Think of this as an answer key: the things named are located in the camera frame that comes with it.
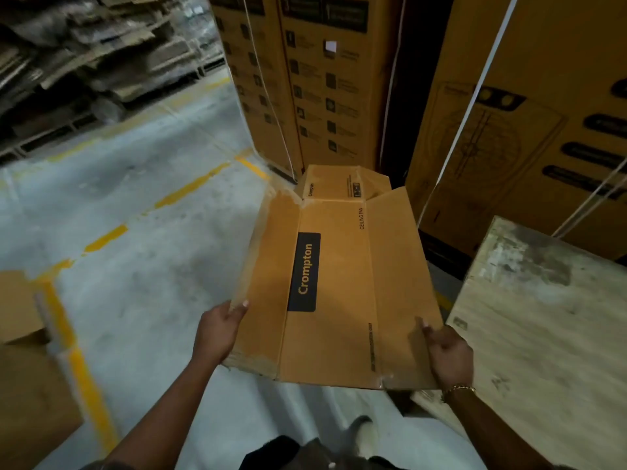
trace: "concrete floor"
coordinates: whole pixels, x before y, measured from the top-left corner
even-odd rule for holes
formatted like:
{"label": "concrete floor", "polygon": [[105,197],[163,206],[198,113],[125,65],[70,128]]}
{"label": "concrete floor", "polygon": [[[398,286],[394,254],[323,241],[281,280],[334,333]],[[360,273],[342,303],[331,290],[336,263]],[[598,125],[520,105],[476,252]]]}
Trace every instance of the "concrete floor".
{"label": "concrete floor", "polygon": [[[120,435],[183,369],[201,313],[231,296],[247,251],[269,171],[250,155],[227,75],[218,70],[167,108],[155,105],[3,171],[0,268],[33,278],[54,272]],[[438,281],[454,300],[459,283]],[[378,426],[380,455],[397,466],[484,468],[466,440],[434,419],[402,418],[383,392],[277,384],[222,367],[178,468],[236,469],[279,434],[332,445],[363,414]],[[86,416],[38,469],[101,457],[100,437]]]}

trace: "plastic strapping band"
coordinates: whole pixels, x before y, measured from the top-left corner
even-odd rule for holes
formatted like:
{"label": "plastic strapping band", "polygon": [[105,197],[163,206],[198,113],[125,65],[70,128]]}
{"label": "plastic strapping band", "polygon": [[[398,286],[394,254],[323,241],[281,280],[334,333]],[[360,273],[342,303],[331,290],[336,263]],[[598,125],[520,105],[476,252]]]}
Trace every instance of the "plastic strapping band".
{"label": "plastic strapping band", "polygon": [[433,196],[433,192],[438,187],[438,184],[440,183],[440,181],[442,180],[442,177],[444,176],[444,171],[446,170],[446,166],[451,160],[451,156],[453,155],[455,147],[457,146],[457,142],[459,141],[461,132],[464,130],[464,127],[466,126],[466,122],[468,121],[468,117],[470,116],[470,111],[472,110],[474,106],[474,101],[476,101],[476,97],[479,95],[479,91],[481,90],[483,86],[483,81],[485,80],[485,77],[488,74],[488,70],[490,70],[490,65],[492,64],[492,61],[494,60],[494,55],[497,52],[498,45],[501,43],[501,39],[503,38],[503,34],[506,31],[507,24],[509,23],[509,20],[512,17],[513,9],[516,7],[517,1],[518,0],[510,0],[509,6],[507,7],[507,10],[506,10],[506,14],[503,17],[503,21],[501,22],[501,27],[498,29],[497,37],[494,39],[494,43],[492,44],[492,49],[490,50],[488,59],[486,60],[485,65],[483,66],[481,76],[479,76],[479,80],[477,81],[476,87],[474,88],[474,92],[472,94],[472,97],[470,98],[470,102],[468,103],[468,107],[466,108],[466,113],[464,114],[464,117],[461,120],[461,123],[459,124],[459,128],[457,129],[457,133],[455,134],[455,138],[453,139],[451,148],[448,150],[448,155],[446,156],[446,159],[444,160],[444,165],[442,165],[442,169],[440,170],[440,175],[438,176],[438,179],[436,180],[435,185],[431,189],[431,192],[429,193],[429,196],[427,197],[427,201],[425,202],[425,206],[423,207],[423,210],[420,213],[420,218],[418,219],[418,227],[420,227],[420,223],[423,220],[423,216],[425,215],[425,211],[427,210],[427,206],[429,205],[431,196]]}
{"label": "plastic strapping band", "polygon": [[266,98],[268,99],[268,103],[270,104],[270,109],[272,110],[272,115],[274,115],[275,120],[277,121],[278,131],[281,133],[281,139],[283,140],[283,146],[285,147],[285,154],[287,155],[287,160],[290,162],[290,170],[292,171],[292,179],[296,181],[296,175],[294,174],[294,165],[292,165],[292,158],[290,157],[290,150],[287,148],[287,142],[285,141],[285,135],[283,135],[283,129],[281,128],[281,122],[277,117],[277,112],[274,110],[274,106],[272,105],[272,99],[270,94],[268,94],[268,89],[266,88],[266,81],[263,78],[263,69],[261,63],[259,63],[259,56],[257,55],[257,47],[255,46],[255,36],[253,35],[253,26],[250,23],[250,15],[248,14],[248,6],[246,5],[246,0],[244,0],[244,11],[246,11],[246,20],[248,22],[248,30],[250,32],[250,41],[253,43],[253,51],[255,52],[255,59],[257,60],[257,66],[259,67],[259,75],[262,78],[262,86],[263,91],[266,93]]}
{"label": "plastic strapping band", "polygon": [[597,207],[599,207],[599,205],[602,202],[604,202],[607,198],[609,198],[609,196],[612,193],[614,193],[617,189],[623,186],[625,182],[627,181],[627,174],[625,174],[625,177],[621,181],[619,181],[619,183],[616,184],[614,188],[610,189],[610,191],[605,193],[605,195],[603,195],[602,198],[597,199],[597,201],[592,206],[590,206],[588,210],[586,210],[583,214],[577,216],[584,209],[584,207],[589,202],[592,201],[592,198],[597,196],[599,191],[601,191],[601,189],[607,184],[607,182],[610,181],[620,170],[622,170],[625,167],[625,165],[627,165],[627,157],[620,163],[620,165],[618,165],[614,169],[614,171],[612,171],[612,173],[610,173],[607,176],[607,178],[605,178],[605,180],[603,180],[603,182],[592,193],[590,193],[590,196],[588,196],[586,200],[579,205],[579,207],[575,210],[575,212],[572,213],[570,216],[568,216],[568,218],[560,224],[559,228],[555,229],[555,232],[551,236],[561,239],[562,237],[567,235],[570,231],[573,230],[573,228],[577,224],[583,221],[586,218],[586,216],[588,216],[592,211],[594,211]]}
{"label": "plastic strapping band", "polygon": [[403,21],[405,19],[405,4],[407,0],[403,0],[403,5],[401,6],[401,23],[398,27],[398,39],[396,41],[396,54],[394,55],[394,61],[392,62],[392,71],[390,72],[390,82],[388,86],[388,101],[386,102],[386,112],[383,116],[383,132],[381,133],[381,148],[379,151],[379,167],[383,162],[383,149],[385,147],[386,142],[386,132],[388,130],[388,114],[390,109],[390,100],[392,98],[392,87],[394,85],[394,75],[396,74],[396,62],[398,61],[398,56],[401,52],[401,38],[403,37]]}

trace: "gold bracelet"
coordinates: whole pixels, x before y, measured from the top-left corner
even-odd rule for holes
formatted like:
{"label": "gold bracelet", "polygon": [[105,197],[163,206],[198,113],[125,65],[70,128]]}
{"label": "gold bracelet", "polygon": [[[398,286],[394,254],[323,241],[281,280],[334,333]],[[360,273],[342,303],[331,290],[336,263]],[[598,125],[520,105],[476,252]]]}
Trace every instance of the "gold bracelet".
{"label": "gold bracelet", "polygon": [[442,393],[442,402],[446,403],[446,400],[448,398],[448,396],[453,392],[453,391],[457,391],[458,389],[467,389],[469,391],[472,391],[476,394],[476,389],[472,386],[466,386],[464,384],[456,384],[455,386],[451,387],[450,389],[447,389],[446,391],[444,391]]}

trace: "person's right hand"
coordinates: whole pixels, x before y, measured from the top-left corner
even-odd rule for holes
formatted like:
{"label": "person's right hand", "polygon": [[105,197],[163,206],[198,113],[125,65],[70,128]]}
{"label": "person's right hand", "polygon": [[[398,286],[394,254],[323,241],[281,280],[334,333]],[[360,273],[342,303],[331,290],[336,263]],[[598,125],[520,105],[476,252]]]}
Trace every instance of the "person's right hand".
{"label": "person's right hand", "polygon": [[449,325],[434,330],[423,323],[431,370],[443,392],[455,385],[472,386],[473,350]]}

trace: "tall cardboard box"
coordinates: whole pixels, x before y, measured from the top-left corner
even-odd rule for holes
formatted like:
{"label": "tall cardboard box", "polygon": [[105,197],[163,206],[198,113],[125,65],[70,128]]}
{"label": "tall cardboard box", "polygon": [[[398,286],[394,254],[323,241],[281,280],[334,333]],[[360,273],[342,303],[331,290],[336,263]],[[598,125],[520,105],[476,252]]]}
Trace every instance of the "tall cardboard box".
{"label": "tall cardboard box", "polygon": [[281,43],[277,0],[245,1],[250,25],[244,0],[209,0],[255,149],[289,176],[294,168],[299,178],[303,160]]}
{"label": "tall cardboard box", "polygon": [[403,0],[280,0],[305,166],[378,167]]}
{"label": "tall cardboard box", "polygon": [[0,462],[30,470],[83,422],[63,373],[46,353],[35,290],[0,272]]}
{"label": "tall cardboard box", "polygon": [[[434,188],[510,0],[455,0],[406,182]],[[627,155],[627,0],[518,0],[420,228],[474,256],[494,215],[552,234]],[[623,169],[599,191],[622,181]],[[564,239],[627,253],[627,188]]]}
{"label": "tall cardboard box", "polygon": [[442,325],[405,188],[361,166],[271,183],[234,303],[250,300],[226,365],[271,379],[435,386],[416,319]]}

